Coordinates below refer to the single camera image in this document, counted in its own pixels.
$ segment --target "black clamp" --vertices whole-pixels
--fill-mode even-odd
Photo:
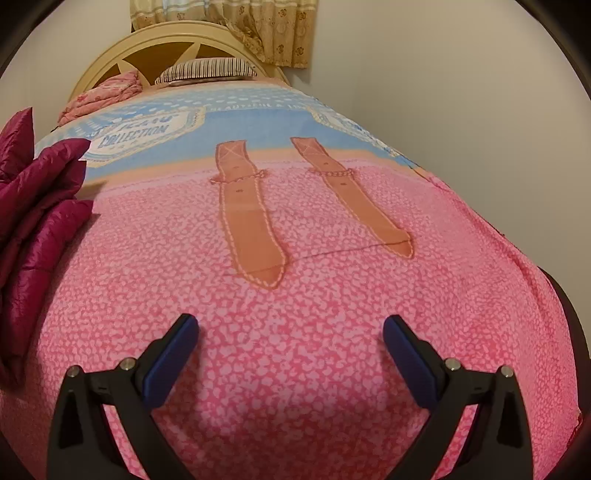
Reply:
[[[197,344],[197,320],[181,315],[136,360],[85,373],[70,367],[51,424],[48,480],[139,480],[127,470],[103,405],[114,405],[129,441],[151,480],[194,480],[150,416],[164,404]],[[384,342],[420,407],[431,416],[388,475],[388,480],[431,480],[464,409],[478,405],[472,427],[447,480],[532,480],[527,415],[515,372],[466,370],[443,360],[399,316],[384,323]]]
[[[114,405],[151,480],[194,480],[150,411],[164,404],[198,338],[197,320],[183,314],[137,360],[94,373],[70,367],[51,422],[47,479],[140,480],[125,466],[109,428],[103,405]]]
[[[467,370],[443,360],[399,316],[384,323],[388,352],[420,407],[423,429],[388,480],[431,480],[468,405],[478,405],[472,427],[447,480],[531,480],[533,459],[525,405],[513,369]]]

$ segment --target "floral curtain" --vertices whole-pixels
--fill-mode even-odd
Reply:
[[[225,25],[264,63],[306,68],[318,0],[129,0],[135,30],[174,20]]]

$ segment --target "white wall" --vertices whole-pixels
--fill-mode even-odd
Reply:
[[[128,0],[65,0],[0,77],[0,125],[32,106],[36,139],[48,134],[86,68],[130,32]]]
[[[291,85],[353,117],[369,19],[362,5],[382,0],[319,0],[311,67],[284,69]]]
[[[591,100],[514,0],[389,0],[355,120],[434,172],[569,295],[591,340]]]

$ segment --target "headboard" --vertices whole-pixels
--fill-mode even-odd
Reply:
[[[238,57],[250,62],[258,76],[288,83],[283,71],[258,60],[221,25],[200,21],[165,22],[142,28],[101,54],[78,80],[70,99],[100,82],[137,69],[144,87],[153,85],[168,67],[204,57]]]

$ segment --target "maroon quilted jacket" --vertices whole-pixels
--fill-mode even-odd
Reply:
[[[32,109],[0,133],[0,386],[22,381],[27,353],[50,285],[69,241],[88,220],[91,201],[75,200],[90,142],[70,139],[34,157]]]

